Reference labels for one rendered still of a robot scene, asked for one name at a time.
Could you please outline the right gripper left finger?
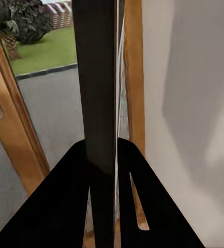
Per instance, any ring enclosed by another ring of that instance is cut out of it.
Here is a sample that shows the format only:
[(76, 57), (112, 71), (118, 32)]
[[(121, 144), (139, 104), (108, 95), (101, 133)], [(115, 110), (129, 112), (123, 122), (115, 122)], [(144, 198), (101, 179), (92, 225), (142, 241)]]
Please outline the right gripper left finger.
[(89, 177), (76, 142), (0, 232), (0, 248), (82, 248)]

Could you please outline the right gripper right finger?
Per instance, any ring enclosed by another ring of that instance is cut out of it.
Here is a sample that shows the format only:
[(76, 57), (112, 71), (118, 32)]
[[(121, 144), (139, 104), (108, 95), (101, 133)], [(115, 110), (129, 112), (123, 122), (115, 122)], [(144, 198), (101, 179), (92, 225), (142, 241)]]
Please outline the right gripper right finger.
[[(205, 248), (133, 143), (117, 142), (121, 248)], [(131, 172), (150, 230), (138, 228)]]

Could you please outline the poster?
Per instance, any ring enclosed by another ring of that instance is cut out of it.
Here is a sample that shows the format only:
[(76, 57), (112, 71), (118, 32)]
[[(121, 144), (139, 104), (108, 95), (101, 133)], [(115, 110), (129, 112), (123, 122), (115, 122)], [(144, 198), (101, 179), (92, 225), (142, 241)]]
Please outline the poster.
[(96, 248), (114, 248), (125, 0), (71, 0)]

